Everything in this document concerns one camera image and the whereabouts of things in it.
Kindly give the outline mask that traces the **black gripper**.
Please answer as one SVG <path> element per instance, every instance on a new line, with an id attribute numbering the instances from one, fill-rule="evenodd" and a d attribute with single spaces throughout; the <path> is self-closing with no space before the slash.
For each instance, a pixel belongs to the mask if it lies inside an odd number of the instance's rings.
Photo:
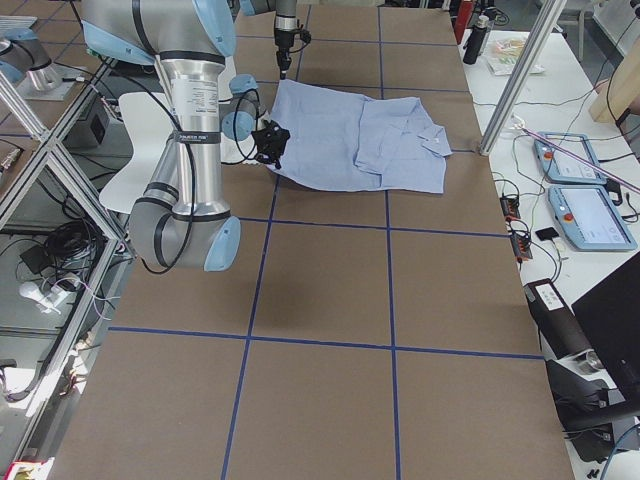
<path id="1" fill-rule="evenodd" d="M 276 61 L 280 72 L 280 80 L 287 78 L 287 72 L 291 67 L 291 55 L 288 49 L 278 49 L 276 51 Z"/>
<path id="2" fill-rule="evenodd" d="M 251 133 L 256 147 L 254 159 L 262 164 L 279 164 L 284 154 L 290 132 L 277 122 L 268 120 L 261 129 Z"/>

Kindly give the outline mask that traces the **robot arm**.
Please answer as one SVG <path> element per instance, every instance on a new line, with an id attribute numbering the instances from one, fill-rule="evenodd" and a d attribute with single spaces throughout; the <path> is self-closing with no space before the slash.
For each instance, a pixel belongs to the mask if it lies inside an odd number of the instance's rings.
<path id="1" fill-rule="evenodd" d="M 236 48 L 225 1 L 85 1 L 85 41 L 94 52 L 152 65 L 173 124 L 159 163 L 130 213 L 133 246 L 150 272 L 175 266 L 228 269 L 241 224 L 222 194 L 223 138 L 252 138 L 256 159 L 278 166 L 289 132 L 274 121 L 258 125 L 260 97 L 250 75 L 219 99 L 218 80 Z"/>
<path id="2" fill-rule="evenodd" d="M 246 16 L 274 12 L 273 36 L 276 62 L 281 80 L 287 77 L 292 55 L 303 51 L 312 41 L 308 30 L 297 17 L 296 0 L 241 0 L 240 9 Z"/>

